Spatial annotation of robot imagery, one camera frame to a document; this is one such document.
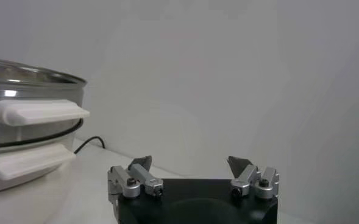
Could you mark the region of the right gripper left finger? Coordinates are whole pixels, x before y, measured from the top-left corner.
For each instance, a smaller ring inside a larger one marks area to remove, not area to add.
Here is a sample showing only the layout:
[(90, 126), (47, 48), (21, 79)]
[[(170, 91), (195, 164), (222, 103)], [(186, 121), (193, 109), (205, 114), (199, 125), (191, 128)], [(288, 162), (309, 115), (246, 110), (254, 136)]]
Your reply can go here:
[(127, 166), (112, 166), (107, 172), (108, 200), (114, 210), (133, 206), (142, 210), (163, 210), (164, 184), (150, 173), (152, 156), (133, 159)]

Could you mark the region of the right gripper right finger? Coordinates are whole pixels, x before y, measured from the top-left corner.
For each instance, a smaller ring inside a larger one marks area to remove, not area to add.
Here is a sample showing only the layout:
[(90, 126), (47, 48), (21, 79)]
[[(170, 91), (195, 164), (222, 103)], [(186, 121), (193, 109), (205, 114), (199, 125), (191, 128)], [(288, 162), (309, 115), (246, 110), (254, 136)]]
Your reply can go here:
[(273, 167), (267, 167), (263, 173), (248, 159), (229, 156), (227, 159), (234, 179), (230, 181), (233, 198), (243, 198), (252, 191), (262, 200), (279, 196), (279, 173)]

